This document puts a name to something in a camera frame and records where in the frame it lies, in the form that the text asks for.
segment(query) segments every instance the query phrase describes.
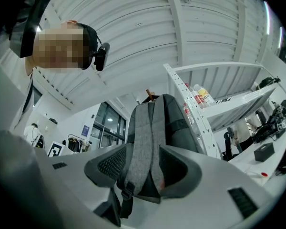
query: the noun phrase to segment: poster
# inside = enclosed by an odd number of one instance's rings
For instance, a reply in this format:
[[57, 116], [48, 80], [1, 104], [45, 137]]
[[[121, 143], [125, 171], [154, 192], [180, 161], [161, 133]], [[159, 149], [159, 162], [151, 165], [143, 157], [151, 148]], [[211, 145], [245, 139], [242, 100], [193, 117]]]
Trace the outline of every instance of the poster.
[[82, 135], [87, 136], [89, 132], [89, 127], [84, 125], [84, 128], [82, 129]]

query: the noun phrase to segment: backpack strap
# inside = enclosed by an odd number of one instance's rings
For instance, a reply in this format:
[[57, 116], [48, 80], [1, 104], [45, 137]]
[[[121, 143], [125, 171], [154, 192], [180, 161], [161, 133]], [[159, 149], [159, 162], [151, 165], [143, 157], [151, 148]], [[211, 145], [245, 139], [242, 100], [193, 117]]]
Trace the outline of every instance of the backpack strap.
[[164, 115], [164, 99], [163, 95], [157, 98], [153, 109], [152, 121], [153, 135], [153, 159], [151, 163], [151, 174], [153, 183], [155, 184], [158, 193], [164, 188], [164, 176], [159, 166], [160, 161], [160, 145], [166, 145], [165, 139], [165, 115]]
[[153, 138], [148, 114], [148, 104], [136, 107], [135, 138], [133, 156], [122, 190], [122, 207], [120, 218], [128, 218], [133, 208], [133, 195], [137, 195], [147, 178], [153, 158]]

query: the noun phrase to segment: white ceiling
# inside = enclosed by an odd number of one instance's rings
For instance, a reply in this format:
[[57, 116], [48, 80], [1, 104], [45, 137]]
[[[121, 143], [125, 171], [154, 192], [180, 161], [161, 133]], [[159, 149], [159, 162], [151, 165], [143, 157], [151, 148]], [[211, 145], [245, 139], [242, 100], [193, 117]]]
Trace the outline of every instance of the white ceiling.
[[275, 52], [280, 27], [271, 14], [265, 36], [262, 0], [51, 0], [40, 25], [66, 20], [92, 26], [111, 45], [102, 72], [35, 71], [39, 86], [75, 112], [118, 97], [131, 113], [145, 89], [168, 92], [164, 63], [260, 62]]

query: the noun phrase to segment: person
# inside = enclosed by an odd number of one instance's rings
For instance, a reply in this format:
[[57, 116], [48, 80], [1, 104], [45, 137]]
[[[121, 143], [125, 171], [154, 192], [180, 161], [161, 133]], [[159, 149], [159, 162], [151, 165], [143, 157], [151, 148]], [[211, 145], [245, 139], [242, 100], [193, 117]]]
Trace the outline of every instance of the person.
[[255, 132], [257, 128], [262, 125], [259, 119], [257, 118], [255, 112], [249, 115], [249, 117], [247, 118], [247, 122], [250, 124], [252, 132]]
[[41, 133], [38, 129], [38, 126], [37, 124], [35, 123], [32, 123], [31, 125], [27, 126], [25, 129], [24, 129], [24, 137], [25, 137], [25, 140], [32, 146], [32, 147], [35, 147], [40, 136], [41, 136]]
[[[94, 33], [93, 28], [77, 21], [63, 22], [58, 28], [37, 32], [32, 55], [19, 59], [9, 48], [9, 35], [1, 31], [0, 89], [5, 94], [0, 91], [0, 112], [2, 109], [5, 112], [0, 115], [0, 130], [23, 136], [34, 103], [33, 69], [37, 66], [52, 71], [88, 68], [93, 52], [97, 51]], [[10, 65], [13, 65], [12, 73], [8, 72]]]
[[235, 146], [240, 145], [242, 151], [245, 151], [253, 143], [246, 120], [244, 118], [239, 120], [232, 129]]

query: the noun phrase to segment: bottle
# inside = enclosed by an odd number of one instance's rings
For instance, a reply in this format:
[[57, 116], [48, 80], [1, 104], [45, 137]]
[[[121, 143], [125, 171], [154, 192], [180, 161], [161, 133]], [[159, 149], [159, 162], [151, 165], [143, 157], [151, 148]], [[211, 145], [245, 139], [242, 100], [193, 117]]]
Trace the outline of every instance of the bottle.
[[199, 93], [199, 95], [204, 100], [204, 102], [206, 103], [207, 106], [212, 106], [212, 105], [216, 104], [216, 102], [211, 97], [211, 95], [208, 93], [208, 91], [205, 90], [202, 86], [196, 84], [196, 85], [194, 85], [194, 90]]
[[193, 95], [194, 99], [196, 100], [196, 102], [198, 103], [199, 107], [201, 109], [207, 107], [207, 105], [205, 104], [204, 100], [201, 98], [201, 96], [199, 95], [199, 93], [197, 91], [195, 91], [191, 86], [189, 86], [188, 83], [185, 83], [185, 85], [187, 86], [187, 88], [190, 90], [191, 94]]
[[184, 112], [185, 112], [187, 118], [189, 119], [191, 125], [194, 124], [194, 119], [193, 119], [193, 117], [191, 116], [191, 113], [190, 113], [189, 109], [187, 108], [186, 103], [184, 103], [183, 106], [184, 106], [184, 108], [183, 108], [183, 109], [184, 109]]

